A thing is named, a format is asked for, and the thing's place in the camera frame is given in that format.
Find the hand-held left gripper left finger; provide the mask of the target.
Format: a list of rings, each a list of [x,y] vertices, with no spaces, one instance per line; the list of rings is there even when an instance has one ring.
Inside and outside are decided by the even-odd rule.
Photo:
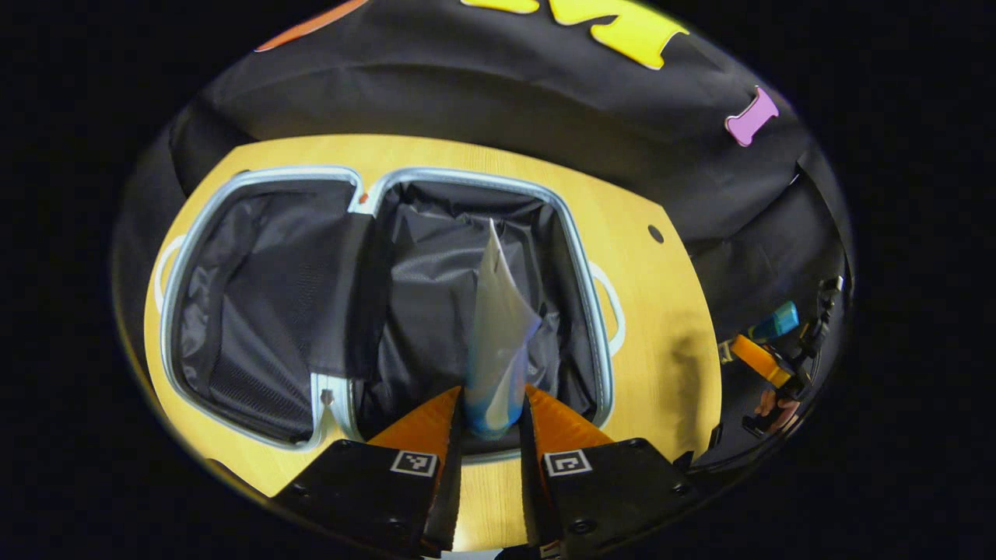
[[[458,521],[461,393],[445,390],[369,442],[336,440],[272,503],[384,557],[438,558]]]

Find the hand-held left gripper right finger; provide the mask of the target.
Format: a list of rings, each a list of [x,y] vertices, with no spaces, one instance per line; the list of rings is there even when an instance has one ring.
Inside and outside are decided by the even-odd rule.
[[[604,558],[690,513],[695,485],[647,439],[614,440],[537,387],[519,421],[529,546],[541,558]]]

